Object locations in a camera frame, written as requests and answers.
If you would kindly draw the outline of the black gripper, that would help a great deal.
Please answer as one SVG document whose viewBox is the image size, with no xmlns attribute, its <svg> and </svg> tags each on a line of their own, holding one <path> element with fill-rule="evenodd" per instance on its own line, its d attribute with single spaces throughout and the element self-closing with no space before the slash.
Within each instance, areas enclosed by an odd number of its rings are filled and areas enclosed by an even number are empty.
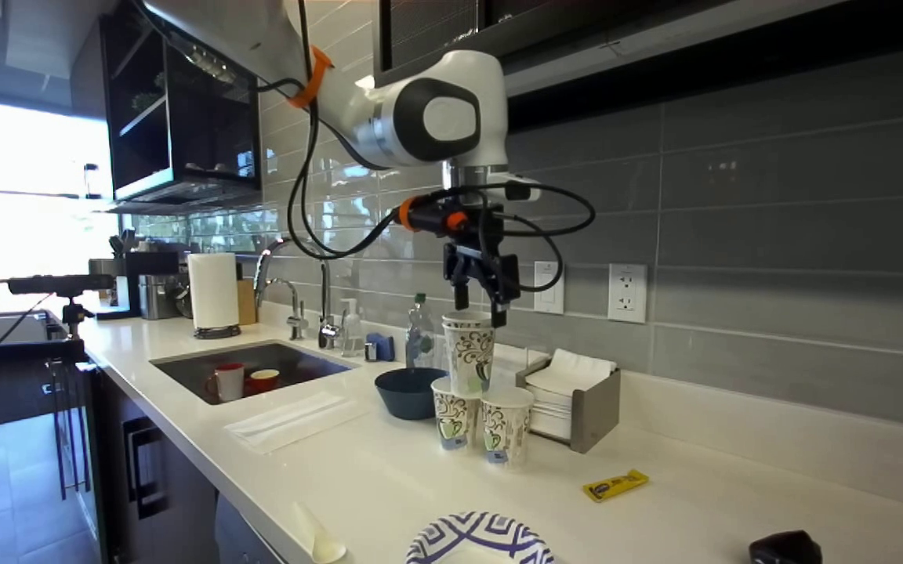
<svg viewBox="0 0 903 564">
<path fill-rule="evenodd" d="M 478 280 L 492 303 L 492 327 L 508 322 L 508 303 L 521 294 L 518 256 L 499 255 L 504 215 L 499 207 L 456 207 L 444 215 L 444 280 L 456 311 L 471 306 L 468 282 Z"/>
</svg>

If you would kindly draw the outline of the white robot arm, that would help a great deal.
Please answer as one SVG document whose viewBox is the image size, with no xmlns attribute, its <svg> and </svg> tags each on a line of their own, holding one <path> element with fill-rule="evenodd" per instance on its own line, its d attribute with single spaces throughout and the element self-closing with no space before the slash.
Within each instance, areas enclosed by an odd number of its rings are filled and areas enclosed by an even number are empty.
<svg viewBox="0 0 903 564">
<path fill-rule="evenodd" d="M 453 186 L 393 207 L 358 245 L 330 247 L 304 219 L 307 173 L 294 176 L 289 212 L 301 221 L 299 247 L 327 262 L 371 247 L 389 225 L 444 240 L 444 280 L 456 306 L 471 306 L 471 286 L 490 300 L 490 322 L 508 321 L 521 294 L 518 256 L 499 255 L 508 238 L 492 192 L 513 192 L 508 168 L 508 98 L 501 62 L 484 49 L 449 49 L 423 73 L 384 87 L 358 87 L 307 42 L 307 10 L 282 0 L 141 0 L 145 16 L 184 42 L 184 52 L 254 76 L 310 118 L 310 134 L 330 127 L 366 168 L 444 162 Z"/>
</svg>

